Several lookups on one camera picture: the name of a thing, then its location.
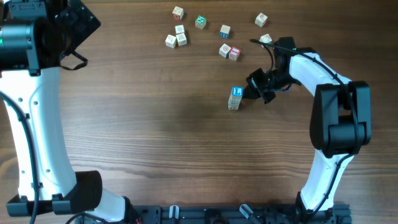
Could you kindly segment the blue L block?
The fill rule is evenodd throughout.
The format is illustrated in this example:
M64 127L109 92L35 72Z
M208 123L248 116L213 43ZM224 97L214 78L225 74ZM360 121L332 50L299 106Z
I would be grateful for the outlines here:
M232 100L241 100L243 97L244 88L242 86L233 86L231 89L230 98Z

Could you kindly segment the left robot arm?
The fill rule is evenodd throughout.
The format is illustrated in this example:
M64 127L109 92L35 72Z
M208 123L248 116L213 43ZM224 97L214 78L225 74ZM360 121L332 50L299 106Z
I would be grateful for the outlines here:
M55 213L83 223L140 223L126 197L103 187L98 171L73 170L60 119L62 60L100 21L81 1L4 1L1 15L1 100L17 152L18 193L12 217Z

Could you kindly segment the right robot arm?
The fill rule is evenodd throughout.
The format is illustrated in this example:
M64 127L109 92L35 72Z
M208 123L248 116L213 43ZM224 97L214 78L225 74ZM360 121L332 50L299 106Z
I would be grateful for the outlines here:
M309 132L315 156L297 202L302 218L310 220L331 210L346 166L371 140L370 87L336 73L311 47L296 47L292 37L257 44L268 51L271 67L247 77L245 99L270 103L292 85L304 86L313 96Z

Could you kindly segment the green-sided block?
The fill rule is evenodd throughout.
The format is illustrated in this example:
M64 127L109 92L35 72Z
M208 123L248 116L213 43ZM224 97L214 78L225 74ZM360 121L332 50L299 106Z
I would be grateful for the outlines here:
M263 42L263 43L266 43L266 44L272 44L273 43L272 38L271 38L271 36L269 34L262 35L259 40L261 42Z

